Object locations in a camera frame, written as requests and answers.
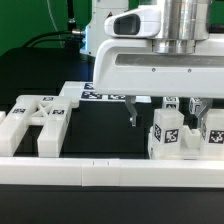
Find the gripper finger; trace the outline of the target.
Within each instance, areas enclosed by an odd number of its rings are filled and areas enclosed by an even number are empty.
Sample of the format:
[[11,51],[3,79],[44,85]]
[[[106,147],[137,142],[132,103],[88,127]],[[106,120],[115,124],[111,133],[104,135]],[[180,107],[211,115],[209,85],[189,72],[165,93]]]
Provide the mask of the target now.
[[197,117],[197,127],[201,127],[202,118],[208,112],[208,110],[212,107],[213,100],[210,98],[201,98],[200,106],[195,112],[195,116]]

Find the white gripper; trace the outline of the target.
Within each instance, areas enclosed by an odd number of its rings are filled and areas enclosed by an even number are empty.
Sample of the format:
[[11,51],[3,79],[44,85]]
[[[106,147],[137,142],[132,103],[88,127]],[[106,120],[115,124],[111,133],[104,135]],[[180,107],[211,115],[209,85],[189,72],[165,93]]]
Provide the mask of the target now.
[[93,85],[125,95],[132,126],[135,96],[224,98],[224,34],[209,32],[208,6],[140,6],[104,23]]

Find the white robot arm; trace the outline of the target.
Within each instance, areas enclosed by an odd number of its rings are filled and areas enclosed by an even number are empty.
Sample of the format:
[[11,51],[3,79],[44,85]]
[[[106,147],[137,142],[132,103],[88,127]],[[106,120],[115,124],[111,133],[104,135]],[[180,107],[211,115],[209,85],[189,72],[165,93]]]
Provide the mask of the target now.
[[131,122],[138,96],[199,97],[204,115],[224,98],[224,33],[209,25],[212,0],[92,0],[82,54],[95,58],[93,85],[125,97]]

